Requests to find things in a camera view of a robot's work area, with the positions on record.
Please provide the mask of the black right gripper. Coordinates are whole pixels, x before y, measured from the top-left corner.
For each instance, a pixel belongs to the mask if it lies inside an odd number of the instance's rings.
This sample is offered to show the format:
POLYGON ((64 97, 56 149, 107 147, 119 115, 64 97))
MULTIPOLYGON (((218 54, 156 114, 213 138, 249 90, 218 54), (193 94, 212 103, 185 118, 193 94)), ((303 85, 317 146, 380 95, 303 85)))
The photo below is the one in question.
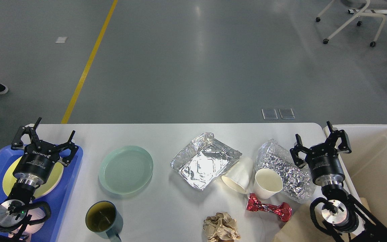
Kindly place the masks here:
POLYGON ((289 150, 294 164, 302 169, 308 165, 313 183, 318 186, 342 184, 345 180, 338 153, 352 153, 350 141, 345 130, 334 129, 331 122, 327 121, 329 136, 324 144, 307 148, 303 146, 301 136, 295 135, 296 143, 289 150), (299 153, 304 153, 305 158, 300 158, 299 153))

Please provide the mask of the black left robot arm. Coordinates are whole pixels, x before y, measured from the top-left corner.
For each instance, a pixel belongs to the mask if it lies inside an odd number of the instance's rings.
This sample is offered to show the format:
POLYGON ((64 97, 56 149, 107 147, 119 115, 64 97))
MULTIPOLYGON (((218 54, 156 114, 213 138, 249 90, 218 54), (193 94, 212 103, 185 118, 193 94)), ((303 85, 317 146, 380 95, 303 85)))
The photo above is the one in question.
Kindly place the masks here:
POLYGON ((23 154, 12 172, 16 181, 0 203, 0 242, 26 240, 28 226, 43 224, 52 216, 48 202, 37 202, 35 192, 47 183, 56 164, 68 167, 79 149, 73 141, 75 130, 63 144, 40 139, 36 130, 41 120, 39 117, 33 126, 20 126, 12 140, 11 150, 23 154))

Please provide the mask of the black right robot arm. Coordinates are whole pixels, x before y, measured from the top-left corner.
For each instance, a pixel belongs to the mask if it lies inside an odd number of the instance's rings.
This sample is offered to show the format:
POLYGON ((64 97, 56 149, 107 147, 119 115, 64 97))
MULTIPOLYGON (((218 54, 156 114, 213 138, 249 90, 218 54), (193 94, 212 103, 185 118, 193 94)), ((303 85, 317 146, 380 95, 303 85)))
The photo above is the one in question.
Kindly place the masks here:
POLYGON ((344 233, 350 242, 387 242, 387 227, 343 187, 339 154, 352 152, 347 133, 333 128, 329 121, 327 127, 329 136, 324 142, 307 148, 296 134, 296 143, 289 150, 294 164, 299 169, 307 165, 313 183, 321 187, 323 196, 310 204, 313 225, 336 242, 343 241, 344 233))

